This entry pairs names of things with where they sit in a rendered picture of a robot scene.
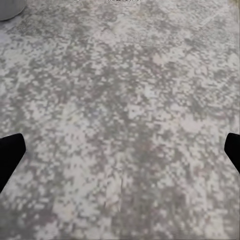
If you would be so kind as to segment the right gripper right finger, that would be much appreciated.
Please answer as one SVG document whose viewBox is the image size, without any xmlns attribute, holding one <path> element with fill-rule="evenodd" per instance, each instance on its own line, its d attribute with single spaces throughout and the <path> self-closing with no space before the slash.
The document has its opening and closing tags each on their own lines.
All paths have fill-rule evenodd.
<svg viewBox="0 0 240 240">
<path fill-rule="evenodd" d="M 224 151 L 240 173 L 240 135 L 228 133 Z"/>
</svg>

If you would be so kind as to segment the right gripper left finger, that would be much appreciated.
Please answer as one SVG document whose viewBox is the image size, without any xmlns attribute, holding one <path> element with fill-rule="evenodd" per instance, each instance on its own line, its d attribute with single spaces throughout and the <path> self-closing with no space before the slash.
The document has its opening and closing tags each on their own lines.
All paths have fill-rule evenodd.
<svg viewBox="0 0 240 240">
<path fill-rule="evenodd" d="M 0 193 L 26 153 L 22 133 L 0 138 Z"/>
</svg>

